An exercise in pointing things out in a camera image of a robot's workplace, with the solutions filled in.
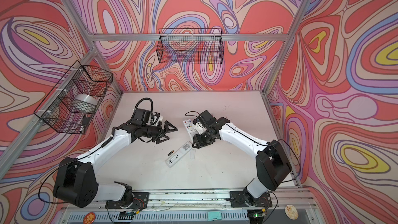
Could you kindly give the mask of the white remote with coloured buttons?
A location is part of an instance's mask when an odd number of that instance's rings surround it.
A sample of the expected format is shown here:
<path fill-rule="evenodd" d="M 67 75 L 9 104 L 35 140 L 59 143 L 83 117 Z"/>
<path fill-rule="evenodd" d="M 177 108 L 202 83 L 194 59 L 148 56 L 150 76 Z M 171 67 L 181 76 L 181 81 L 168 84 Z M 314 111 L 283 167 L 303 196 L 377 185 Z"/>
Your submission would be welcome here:
<path fill-rule="evenodd" d="M 198 133 L 194 124 L 192 123 L 192 120 L 188 119 L 188 120 L 184 120 L 183 124 L 189 134 L 189 137 L 191 139 L 193 139 L 193 137 Z"/>

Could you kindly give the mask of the white remote with back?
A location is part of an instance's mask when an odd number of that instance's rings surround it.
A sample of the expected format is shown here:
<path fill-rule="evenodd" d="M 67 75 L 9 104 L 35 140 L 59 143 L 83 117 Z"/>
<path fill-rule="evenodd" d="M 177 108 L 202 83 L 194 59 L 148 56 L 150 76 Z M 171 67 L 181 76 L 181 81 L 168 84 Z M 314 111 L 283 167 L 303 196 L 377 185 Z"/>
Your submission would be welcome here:
<path fill-rule="evenodd" d="M 177 162 L 179 162 L 186 154 L 188 154 L 192 149 L 192 142 L 186 142 L 183 144 L 178 150 L 173 151 L 168 155 L 168 158 L 165 160 L 165 164 L 171 168 Z"/>

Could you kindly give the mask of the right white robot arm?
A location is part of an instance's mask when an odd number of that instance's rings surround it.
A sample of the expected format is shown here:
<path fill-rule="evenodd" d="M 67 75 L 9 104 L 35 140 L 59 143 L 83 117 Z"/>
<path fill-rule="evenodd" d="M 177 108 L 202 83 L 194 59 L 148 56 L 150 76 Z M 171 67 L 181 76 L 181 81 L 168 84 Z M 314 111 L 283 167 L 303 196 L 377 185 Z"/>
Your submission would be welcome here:
<path fill-rule="evenodd" d="M 193 126 L 198 132 L 192 138 L 193 148 L 204 148 L 216 140 L 223 140 L 255 158 L 257 176 L 242 191 L 246 202 L 255 201 L 264 193 L 276 190 L 292 172 L 280 141 L 258 139 L 225 117 L 215 118 L 209 111 L 197 115 Z"/>

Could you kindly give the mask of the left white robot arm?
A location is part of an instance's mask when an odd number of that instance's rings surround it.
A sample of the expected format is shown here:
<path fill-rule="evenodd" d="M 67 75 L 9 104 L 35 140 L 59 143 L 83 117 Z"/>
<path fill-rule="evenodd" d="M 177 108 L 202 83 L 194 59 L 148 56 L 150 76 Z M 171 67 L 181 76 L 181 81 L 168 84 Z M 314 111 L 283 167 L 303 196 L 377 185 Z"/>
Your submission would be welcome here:
<path fill-rule="evenodd" d="M 107 139 L 76 158 L 67 157 L 60 162 L 53 196 L 79 208 L 101 201 L 111 202 L 120 208 L 130 207 L 135 199 L 132 187 L 119 181 L 99 184 L 97 172 L 134 141 L 147 138 L 149 143 L 160 144 L 170 139 L 168 133 L 177 130 L 159 113 L 135 110 L 131 119 L 114 127 Z"/>

